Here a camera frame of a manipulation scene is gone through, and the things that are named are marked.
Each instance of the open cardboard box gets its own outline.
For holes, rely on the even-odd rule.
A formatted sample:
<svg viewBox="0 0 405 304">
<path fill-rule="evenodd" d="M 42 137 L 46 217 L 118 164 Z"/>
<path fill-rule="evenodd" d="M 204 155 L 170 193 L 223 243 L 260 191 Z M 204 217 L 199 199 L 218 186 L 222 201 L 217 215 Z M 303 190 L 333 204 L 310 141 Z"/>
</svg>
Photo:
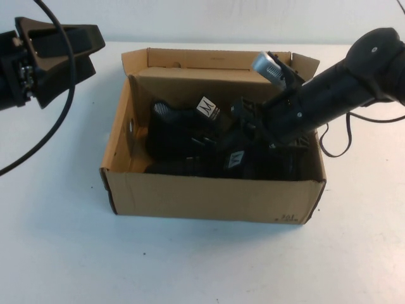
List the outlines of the open cardboard box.
<svg viewBox="0 0 405 304">
<path fill-rule="evenodd" d="M 304 80 L 319 61 L 276 53 Z M 144 174 L 153 162 L 145 151 L 151 102 L 195 106 L 202 93 L 221 108 L 244 96 L 263 102 L 278 91 L 251 69 L 258 52 L 141 49 L 122 55 L 127 79 L 106 147 L 101 177 L 116 214 L 304 224 L 326 183 L 318 138 L 302 162 L 302 180 L 210 179 Z"/>
</svg>

